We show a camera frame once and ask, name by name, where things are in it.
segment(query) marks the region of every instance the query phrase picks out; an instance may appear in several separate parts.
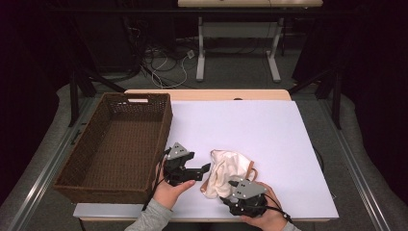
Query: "white cable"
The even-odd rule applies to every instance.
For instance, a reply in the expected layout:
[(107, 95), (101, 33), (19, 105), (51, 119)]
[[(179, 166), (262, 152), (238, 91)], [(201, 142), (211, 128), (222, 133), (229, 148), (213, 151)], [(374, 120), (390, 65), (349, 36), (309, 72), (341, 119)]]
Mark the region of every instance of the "white cable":
[[(153, 84), (154, 84), (156, 87), (161, 88), (161, 89), (172, 89), (172, 88), (176, 88), (176, 87), (179, 87), (179, 86), (183, 85), (183, 84), (187, 81), (187, 71), (186, 71), (186, 69), (184, 68), (184, 60), (185, 60), (187, 57), (188, 57), (188, 56), (185, 56), (185, 57), (183, 58), (183, 61), (181, 62), (181, 67), (182, 67), (182, 69), (183, 69), (183, 71), (184, 71), (184, 75), (185, 75), (184, 80), (183, 80), (182, 82), (180, 82), (180, 83), (178, 83), (178, 84), (175, 84), (175, 85), (172, 85), (172, 86), (163, 86), (162, 80), (161, 80), (161, 78), (156, 74), (156, 71), (159, 70), (159, 69), (167, 62), (167, 56), (166, 56), (165, 62), (162, 63), (162, 64), (161, 64), (158, 68), (156, 68), (154, 71), (152, 71), (152, 82), (153, 82)], [(160, 85), (156, 84), (156, 82), (154, 81), (154, 76), (157, 77), (157, 79), (159, 80)]]
[(188, 56), (185, 56), (184, 59), (183, 59), (183, 61), (181, 62), (181, 67), (182, 67), (182, 69), (183, 69), (183, 71), (184, 71), (184, 75), (185, 75), (184, 80), (183, 80), (181, 83), (178, 83), (178, 84), (176, 84), (176, 85), (172, 85), (172, 86), (168, 86), (168, 87), (163, 87), (164, 89), (172, 89), (172, 88), (179, 87), (180, 85), (184, 84), (184, 83), (187, 81), (187, 72), (186, 72), (186, 69), (184, 68), (184, 60), (185, 60), (187, 57), (188, 57)]
[[(159, 87), (159, 88), (161, 88), (161, 89), (164, 88), (164, 87), (163, 87), (163, 83), (162, 83), (162, 80), (160, 79), (160, 77), (156, 74), (156, 71), (157, 71), (158, 69), (162, 68), (162, 66), (167, 63), (167, 59), (168, 59), (166, 53), (165, 53), (165, 52), (162, 52), (162, 53), (166, 56), (165, 62), (162, 63), (159, 67), (155, 68), (154, 71), (152, 71), (152, 82), (153, 82), (154, 85), (156, 85), (156, 87)], [(160, 85), (157, 85), (157, 84), (156, 84), (156, 82), (154, 81), (154, 76), (157, 77), (157, 79), (159, 80)]]

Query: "white tabletop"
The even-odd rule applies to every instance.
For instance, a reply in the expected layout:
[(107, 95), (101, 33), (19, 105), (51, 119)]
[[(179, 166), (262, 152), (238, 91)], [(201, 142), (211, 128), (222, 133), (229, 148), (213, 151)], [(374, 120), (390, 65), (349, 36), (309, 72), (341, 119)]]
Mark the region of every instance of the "white tabletop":
[(178, 0), (187, 8), (270, 8), (320, 7), (322, 0)]
[[(273, 187), (293, 219), (339, 217), (293, 101), (172, 101), (172, 111), (167, 146), (178, 141), (195, 152), (186, 167), (210, 163), (213, 149), (235, 150), (255, 162), (258, 180)], [(173, 221), (238, 221), (218, 198), (205, 197), (199, 190), (201, 185), (197, 182), (179, 197)], [(74, 217), (135, 219), (140, 210), (141, 205), (82, 203)]]

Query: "dark curtain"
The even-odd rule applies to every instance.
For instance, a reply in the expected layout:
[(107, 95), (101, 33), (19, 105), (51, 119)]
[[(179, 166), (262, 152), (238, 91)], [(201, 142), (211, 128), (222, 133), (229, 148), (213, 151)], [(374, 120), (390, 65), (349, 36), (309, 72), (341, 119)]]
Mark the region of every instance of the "dark curtain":
[[(364, 16), (317, 20), (293, 78), (312, 78), (334, 61), (345, 61), (343, 94), (355, 104), (367, 153), (391, 189), (408, 203), (407, 4), (326, 0), (323, 8), (356, 10)], [(346, 36), (356, 41), (352, 49), (344, 47)]]
[(34, 1), (0, 3), (0, 203), (30, 163), (58, 109), (69, 68)]

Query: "metal rail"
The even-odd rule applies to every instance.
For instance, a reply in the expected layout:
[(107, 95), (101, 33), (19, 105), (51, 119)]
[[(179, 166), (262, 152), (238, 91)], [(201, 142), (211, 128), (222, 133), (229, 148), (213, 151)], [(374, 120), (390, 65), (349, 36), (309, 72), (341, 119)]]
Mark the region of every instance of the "metal rail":
[(87, 111), (92, 105), (93, 98), (84, 99), (84, 103), (81, 107), (81, 113), (77, 122), (70, 128), (68, 128), (63, 136), (63, 139), (58, 146), (52, 158), (48, 161), (41, 174), (39, 175), (36, 183), (31, 188), (26, 199), (21, 205), (20, 209), (14, 216), (14, 219), (9, 226), (9, 231), (24, 230), (27, 226), (31, 216), (39, 205), (45, 191), (47, 190), (49, 184), (51, 183), (54, 175), (60, 168), (64, 157), (66, 156), (67, 149), (71, 144), (71, 141), (80, 129), (81, 123), (87, 115)]
[(358, 11), (327, 11), (312, 9), (271, 9), (271, 8), (176, 8), (176, 9), (103, 9), (103, 8), (56, 8), (47, 7), (51, 13), (60, 14), (110, 14), (139, 16), (222, 16), (222, 17), (303, 17), (303, 18), (351, 18)]
[(374, 194), (371, 191), (371, 188), (364, 177), (362, 170), (360, 169), (356, 159), (354, 158), (353, 152), (351, 151), (350, 147), (348, 146), (347, 140), (344, 137), (342, 130), (339, 130), (336, 127), (336, 124), (333, 123), (331, 119), (331, 110), (330, 106), (328, 105), (327, 100), (319, 100), (320, 106), (323, 108), (324, 116), (326, 117), (327, 121), (331, 125), (333, 131), (336, 134), (336, 137), (339, 141), (339, 144), (343, 150), (343, 157), (344, 162), (350, 171), (351, 178), (356, 185), (357, 191), (359, 192), (364, 205), (370, 215), (372, 224), (377, 231), (389, 231), (390, 226), (388, 225), (387, 221), (385, 220), (381, 209), (375, 199)]

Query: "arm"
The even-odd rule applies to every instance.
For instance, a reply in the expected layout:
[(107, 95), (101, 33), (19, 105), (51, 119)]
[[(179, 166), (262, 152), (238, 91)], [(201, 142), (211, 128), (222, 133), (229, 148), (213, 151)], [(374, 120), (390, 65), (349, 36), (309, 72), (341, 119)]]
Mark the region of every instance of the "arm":
[(171, 219), (173, 213), (171, 209), (176, 203), (178, 196), (195, 184), (195, 181), (191, 180), (172, 187), (166, 181), (163, 181), (163, 178), (163, 169), (161, 169), (160, 183), (156, 188), (153, 198), (147, 205), (146, 210), (141, 212), (138, 220), (127, 227), (125, 231), (158, 231), (165, 228)]
[(138, 220), (125, 229), (125, 231), (157, 231), (162, 230), (171, 219), (172, 212), (158, 203), (150, 200), (145, 211), (142, 211)]
[[(262, 182), (258, 182), (267, 189), (266, 198), (268, 206), (281, 208), (280, 202), (277, 199), (273, 189)], [(281, 213), (274, 210), (266, 210), (258, 218), (250, 218), (247, 216), (241, 216), (241, 220), (250, 225), (261, 228), (263, 231), (298, 231), (292, 223), (289, 223)]]

